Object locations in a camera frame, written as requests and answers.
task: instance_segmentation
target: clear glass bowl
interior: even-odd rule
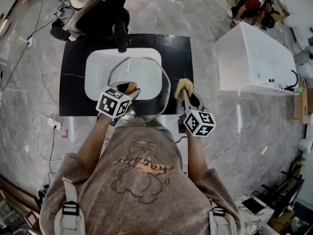
[[[108,78],[112,83],[135,82],[141,89],[139,96],[121,119],[134,124],[146,124],[160,116],[170,97],[171,82],[163,67],[154,59],[144,56],[125,58],[114,67]]]

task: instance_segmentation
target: power strip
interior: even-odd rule
[[[59,123],[58,121],[56,121],[56,120],[53,120],[52,118],[48,118],[48,125],[50,125],[51,127],[57,127],[56,129],[59,131],[60,129],[61,129],[61,127],[62,127],[62,124],[61,123]]]

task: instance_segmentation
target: gray t-shirt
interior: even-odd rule
[[[43,203],[40,226],[54,234],[54,218],[65,202],[62,177],[72,180],[85,215],[86,234],[209,234],[211,199],[234,217],[238,210],[214,169],[195,184],[181,169],[168,131],[118,127],[90,175],[81,158],[67,154]]]

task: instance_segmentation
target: metal rim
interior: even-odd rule
[[[164,73],[164,75],[165,75],[165,77],[166,77],[166,79],[167,79],[167,82],[168,82],[168,84],[169,84],[168,90],[167,90],[166,103],[165,103],[165,106],[164,106],[163,110],[162,110],[159,114],[155,115],[154,117],[152,117],[152,118],[149,119],[149,120],[145,120],[145,121],[142,122],[142,123],[134,122],[134,121],[131,121],[131,120],[128,120],[128,119],[123,119],[123,118],[121,117],[121,119],[122,119],[123,121],[129,122],[129,123],[134,123],[134,124],[143,125],[143,124],[149,123],[149,122],[152,121],[153,119],[156,119],[158,116],[160,116],[160,115],[165,111],[165,109],[166,109],[166,107],[167,107],[167,104],[168,104],[168,100],[169,100],[169,98],[170,98],[171,81],[170,81],[168,75],[166,74],[165,70],[163,69],[163,67],[162,67],[161,65],[159,65],[158,62],[157,62],[156,60],[154,60],[153,58],[145,57],[145,56],[130,56],[130,57],[127,57],[127,58],[123,59],[121,62],[119,62],[119,63],[112,69],[112,71],[110,72],[109,78],[108,78],[108,82],[107,82],[107,85],[108,85],[108,86],[110,86],[111,77],[112,77],[114,71],[115,71],[118,67],[120,67],[123,63],[125,63],[127,60],[129,60],[129,59],[131,59],[131,58],[141,58],[141,59],[147,59],[147,60],[154,61],[154,62],[161,68],[161,70],[162,70],[162,72]]]

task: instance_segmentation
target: strap buckle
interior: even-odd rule
[[[214,208],[214,209],[213,209],[213,216],[224,217],[224,216],[225,216],[224,209],[218,208],[218,207]]]
[[[64,203],[62,208],[63,215],[79,216],[79,205],[74,201]]]

